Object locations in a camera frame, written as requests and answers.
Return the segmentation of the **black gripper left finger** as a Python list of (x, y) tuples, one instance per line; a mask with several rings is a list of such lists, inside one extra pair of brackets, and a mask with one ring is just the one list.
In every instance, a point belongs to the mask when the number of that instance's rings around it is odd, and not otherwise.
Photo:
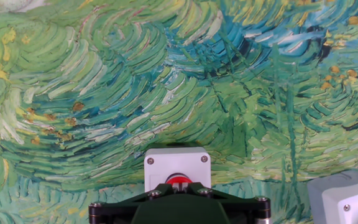
[(178, 192), (178, 187), (172, 184), (158, 184), (150, 191), (117, 203), (93, 202), (88, 206), (89, 224), (114, 223), (114, 219), (121, 215), (134, 216), (137, 209), (145, 202)]

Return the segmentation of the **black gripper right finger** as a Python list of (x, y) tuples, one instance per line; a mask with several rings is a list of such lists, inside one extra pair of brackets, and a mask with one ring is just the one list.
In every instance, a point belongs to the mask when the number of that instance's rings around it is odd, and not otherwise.
[(178, 184), (178, 199), (183, 223), (271, 222), (270, 199), (264, 196), (240, 198), (193, 182)]

